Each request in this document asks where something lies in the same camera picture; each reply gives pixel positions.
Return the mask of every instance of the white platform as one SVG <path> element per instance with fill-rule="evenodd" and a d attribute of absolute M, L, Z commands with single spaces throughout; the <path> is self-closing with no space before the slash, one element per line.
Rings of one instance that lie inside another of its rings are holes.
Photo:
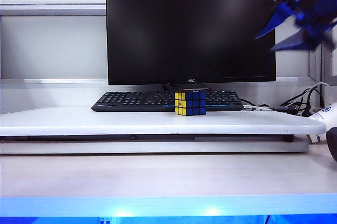
<path fill-rule="evenodd" d="M 321 134 L 325 124 L 274 111 L 94 112 L 44 108 L 0 115 L 0 136 L 102 134 Z"/>

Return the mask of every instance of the black monitor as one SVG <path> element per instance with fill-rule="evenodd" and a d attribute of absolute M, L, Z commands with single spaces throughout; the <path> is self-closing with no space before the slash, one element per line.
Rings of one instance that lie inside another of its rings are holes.
<path fill-rule="evenodd" d="M 274 0 L 106 0 L 108 83 L 275 81 Z"/>

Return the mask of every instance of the white object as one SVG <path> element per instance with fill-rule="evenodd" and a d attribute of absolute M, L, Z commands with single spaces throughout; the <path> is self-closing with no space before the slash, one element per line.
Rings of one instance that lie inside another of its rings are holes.
<path fill-rule="evenodd" d="M 321 111 L 311 115 L 309 117 L 312 120 L 322 121 L 326 125 L 326 130 L 337 126 L 337 103 L 333 103 Z M 326 140 L 326 133 L 309 135 L 309 138 L 313 143 Z"/>

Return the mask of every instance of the rubik's cube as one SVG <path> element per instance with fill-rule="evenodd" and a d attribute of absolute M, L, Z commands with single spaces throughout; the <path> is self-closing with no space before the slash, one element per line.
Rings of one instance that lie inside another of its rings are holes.
<path fill-rule="evenodd" d="M 175 114 L 191 116 L 206 114 L 206 91 L 185 89 L 174 94 Z"/>

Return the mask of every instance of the robotic arm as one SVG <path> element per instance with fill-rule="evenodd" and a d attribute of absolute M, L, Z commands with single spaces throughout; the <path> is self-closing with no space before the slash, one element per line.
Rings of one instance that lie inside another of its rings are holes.
<path fill-rule="evenodd" d="M 326 33 L 337 24 L 334 21 L 337 0 L 275 0 L 273 14 L 256 38 L 272 31 L 291 15 L 300 31 L 273 46 L 272 51 L 313 50 L 321 43 L 335 49 Z"/>

